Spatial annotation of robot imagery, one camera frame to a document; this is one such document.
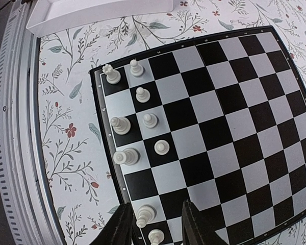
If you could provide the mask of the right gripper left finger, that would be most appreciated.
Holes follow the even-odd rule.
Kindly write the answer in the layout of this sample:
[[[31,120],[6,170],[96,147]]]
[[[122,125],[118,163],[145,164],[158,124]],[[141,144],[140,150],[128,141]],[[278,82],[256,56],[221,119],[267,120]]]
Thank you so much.
[[[130,203],[120,204],[91,245],[132,244],[133,211]]]

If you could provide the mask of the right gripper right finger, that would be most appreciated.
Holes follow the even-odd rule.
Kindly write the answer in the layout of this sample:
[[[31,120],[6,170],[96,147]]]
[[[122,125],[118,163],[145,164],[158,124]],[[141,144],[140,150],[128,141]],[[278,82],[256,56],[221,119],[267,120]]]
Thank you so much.
[[[226,244],[194,203],[189,200],[184,201],[182,207],[182,237],[183,244]]]

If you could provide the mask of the white chess bishop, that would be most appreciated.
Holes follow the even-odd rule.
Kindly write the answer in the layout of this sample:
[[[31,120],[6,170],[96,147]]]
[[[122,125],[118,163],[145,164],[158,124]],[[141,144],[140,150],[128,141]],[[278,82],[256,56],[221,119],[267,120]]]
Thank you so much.
[[[136,225],[138,228],[144,228],[156,217],[156,210],[150,205],[143,205],[137,211]]]

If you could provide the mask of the white chess knight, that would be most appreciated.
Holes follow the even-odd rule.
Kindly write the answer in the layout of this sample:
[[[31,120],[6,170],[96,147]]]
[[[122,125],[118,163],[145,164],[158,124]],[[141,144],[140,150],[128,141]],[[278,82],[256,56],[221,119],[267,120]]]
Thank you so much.
[[[151,245],[160,245],[165,239],[165,235],[163,231],[153,229],[149,232],[148,239]]]

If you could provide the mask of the white chess king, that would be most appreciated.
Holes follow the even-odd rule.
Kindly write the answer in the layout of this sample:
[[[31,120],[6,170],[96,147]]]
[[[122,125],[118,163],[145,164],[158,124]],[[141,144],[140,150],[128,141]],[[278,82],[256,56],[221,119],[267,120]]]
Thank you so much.
[[[113,154],[113,160],[118,165],[133,165],[138,162],[139,158],[140,154],[134,148],[127,148],[122,151],[116,151]]]

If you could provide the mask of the white chess pawn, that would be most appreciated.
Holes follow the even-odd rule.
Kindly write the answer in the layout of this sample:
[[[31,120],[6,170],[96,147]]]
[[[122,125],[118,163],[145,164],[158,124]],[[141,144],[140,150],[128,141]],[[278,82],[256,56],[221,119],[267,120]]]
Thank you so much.
[[[154,151],[158,155],[166,155],[170,150],[169,143],[166,140],[158,140],[154,145]]]
[[[147,128],[154,128],[158,124],[158,118],[153,113],[143,115],[143,123]]]
[[[133,76],[140,77],[144,74],[144,67],[136,59],[130,61],[130,67],[130,72]]]
[[[136,89],[136,100],[140,103],[146,103],[150,99],[150,92],[143,88],[143,87],[138,87]]]

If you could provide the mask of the white chess rook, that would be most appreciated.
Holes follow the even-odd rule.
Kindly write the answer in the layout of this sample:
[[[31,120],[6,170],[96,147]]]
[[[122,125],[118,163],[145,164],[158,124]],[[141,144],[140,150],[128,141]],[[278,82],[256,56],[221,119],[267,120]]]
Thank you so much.
[[[109,84],[115,85],[121,80],[120,72],[115,70],[110,64],[103,66],[103,73],[106,75]]]

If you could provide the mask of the black silver chess board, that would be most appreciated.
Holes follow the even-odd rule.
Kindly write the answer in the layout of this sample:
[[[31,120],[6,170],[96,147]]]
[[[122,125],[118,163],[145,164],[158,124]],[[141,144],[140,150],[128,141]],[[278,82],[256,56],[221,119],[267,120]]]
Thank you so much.
[[[135,77],[130,61],[144,74]],[[104,148],[122,203],[150,205],[156,217],[133,226],[133,243],[181,244],[185,200],[208,216],[228,244],[256,244],[306,215],[306,89],[272,26],[240,29],[168,44],[113,61],[121,80],[101,66],[91,80]],[[150,92],[146,103],[136,89]],[[147,128],[143,115],[158,118]],[[112,117],[131,129],[118,135]],[[170,150],[158,155],[154,145]],[[133,165],[116,151],[136,149]]]

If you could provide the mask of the floral patterned table mat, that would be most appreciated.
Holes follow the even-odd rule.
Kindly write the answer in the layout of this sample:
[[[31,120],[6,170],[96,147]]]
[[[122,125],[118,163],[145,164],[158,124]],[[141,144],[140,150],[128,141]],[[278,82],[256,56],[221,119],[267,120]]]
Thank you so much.
[[[39,117],[46,177],[67,244],[89,244],[118,205],[101,143],[89,71],[182,39],[272,25],[306,87],[306,1],[175,1],[41,38]]]

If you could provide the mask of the white plastic compartment tray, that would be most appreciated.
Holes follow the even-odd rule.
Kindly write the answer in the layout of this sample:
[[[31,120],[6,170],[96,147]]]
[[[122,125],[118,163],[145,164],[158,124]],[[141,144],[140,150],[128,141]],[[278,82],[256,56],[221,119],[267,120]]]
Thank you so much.
[[[96,21],[172,11],[173,1],[35,1],[27,29],[43,37]]]

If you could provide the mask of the front aluminium rail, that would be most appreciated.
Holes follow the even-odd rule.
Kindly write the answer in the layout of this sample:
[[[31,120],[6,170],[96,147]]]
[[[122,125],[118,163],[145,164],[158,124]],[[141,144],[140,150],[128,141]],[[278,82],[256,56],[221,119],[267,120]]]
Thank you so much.
[[[0,192],[15,244],[64,244],[41,145],[33,7],[13,3],[0,49]]]

